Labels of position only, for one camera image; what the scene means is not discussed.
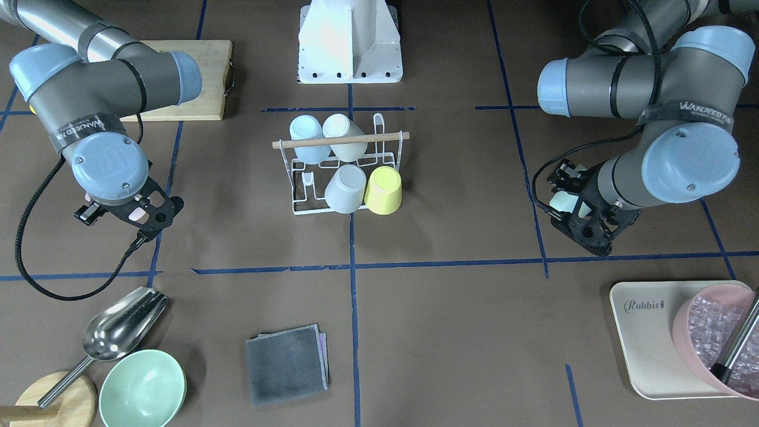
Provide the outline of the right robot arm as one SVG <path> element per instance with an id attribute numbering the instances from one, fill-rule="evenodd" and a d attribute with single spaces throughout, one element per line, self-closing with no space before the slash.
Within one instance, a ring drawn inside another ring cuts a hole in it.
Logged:
<path id="1" fill-rule="evenodd" d="M 151 163 L 122 119 L 196 99 L 195 60 L 157 52 L 71 1 L 3 1 L 2 19 L 46 39 L 9 68 L 90 198 L 76 216 L 89 225 L 109 212 L 138 228 L 141 240 L 155 238 L 183 203 L 149 178 Z"/>

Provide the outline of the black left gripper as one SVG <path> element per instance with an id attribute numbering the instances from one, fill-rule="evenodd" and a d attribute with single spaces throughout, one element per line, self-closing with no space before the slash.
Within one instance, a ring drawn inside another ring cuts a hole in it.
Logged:
<path id="1" fill-rule="evenodd" d="M 578 196 L 572 213 L 554 209 L 550 214 L 551 224 L 591 254 L 607 256 L 612 251 L 613 240 L 637 221 L 640 210 L 623 210 L 607 203 L 598 189 L 597 173 L 586 171 L 588 168 L 581 163 L 562 159 L 548 175 L 552 192 L 566 191 Z M 581 203 L 591 208 L 588 217 L 579 216 Z"/>

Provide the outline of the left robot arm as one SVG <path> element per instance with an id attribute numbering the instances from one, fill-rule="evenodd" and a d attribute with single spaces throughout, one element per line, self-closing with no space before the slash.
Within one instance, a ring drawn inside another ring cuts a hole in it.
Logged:
<path id="1" fill-rule="evenodd" d="M 679 205 L 728 186 L 740 165 L 733 113 L 749 82 L 751 36 L 729 26 L 683 28 L 700 17 L 757 12 L 756 1 L 631 1 L 578 58 L 553 60 L 537 97 L 548 114 L 637 121 L 636 148 L 585 168 L 550 160 L 553 198 L 534 205 L 591 254 L 607 256 L 644 208 Z"/>

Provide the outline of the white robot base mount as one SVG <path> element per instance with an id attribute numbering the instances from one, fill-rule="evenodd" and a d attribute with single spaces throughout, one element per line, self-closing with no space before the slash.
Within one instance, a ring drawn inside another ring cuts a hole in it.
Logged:
<path id="1" fill-rule="evenodd" d="M 398 10 L 385 1 L 312 1 L 300 10 L 302 84 L 392 84 L 404 75 Z"/>

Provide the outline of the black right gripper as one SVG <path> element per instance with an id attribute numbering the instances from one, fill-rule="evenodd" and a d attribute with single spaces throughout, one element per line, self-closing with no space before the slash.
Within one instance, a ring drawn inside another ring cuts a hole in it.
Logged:
<path id="1" fill-rule="evenodd" d="M 74 217 L 79 222 L 91 226 L 109 212 L 138 228 L 138 236 L 145 241 L 154 240 L 162 230 L 170 227 L 174 217 L 184 207 L 184 201 L 179 196 L 168 197 L 151 178 L 147 179 L 135 195 L 122 200 L 106 200 L 88 193 L 86 197 L 90 204 L 83 205 L 74 212 Z"/>

